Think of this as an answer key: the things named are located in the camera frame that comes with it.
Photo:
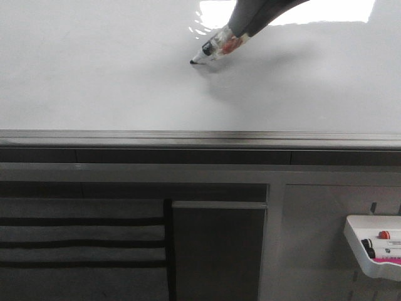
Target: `whiteboard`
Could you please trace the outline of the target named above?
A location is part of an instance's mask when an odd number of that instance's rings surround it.
[[[192,66],[200,2],[1,1],[0,129],[401,133],[401,1]]]

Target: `white plastic holder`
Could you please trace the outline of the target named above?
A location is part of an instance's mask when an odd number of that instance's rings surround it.
[[[344,235],[366,276],[401,281],[401,265],[373,261],[362,245],[363,239],[376,239],[382,230],[400,231],[401,216],[349,215]]]

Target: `dark panel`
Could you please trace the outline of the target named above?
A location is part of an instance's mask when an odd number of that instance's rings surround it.
[[[401,152],[293,152],[293,165],[401,166]]]
[[[86,198],[266,201],[264,184],[82,183]]]
[[[174,209],[178,301],[256,301],[263,210]]]
[[[79,163],[289,164],[291,152],[270,150],[77,150]]]
[[[0,162],[75,163],[73,149],[0,149]]]
[[[81,198],[80,183],[0,182],[3,198]]]

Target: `black stripe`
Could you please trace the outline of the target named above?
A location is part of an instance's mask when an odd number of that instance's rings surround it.
[[[167,261],[167,284],[169,286],[169,301],[177,300],[176,277],[175,277],[175,248],[174,248],[174,224],[172,200],[164,200],[164,239],[166,243],[165,258]]]
[[[0,268],[162,268],[165,260],[154,261],[0,261]]]
[[[4,249],[68,248],[73,246],[98,246],[102,248],[163,248],[164,240],[59,240],[59,241],[0,241]]]
[[[0,226],[156,226],[164,218],[0,218]]]

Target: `black marker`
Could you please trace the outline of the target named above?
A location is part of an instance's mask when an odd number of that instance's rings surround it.
[[[308,0],[237,0],[227,25],[202,46],[190,63],[197,64],[206,58],[216,60],[228,55],[279,15],[306,1]]]

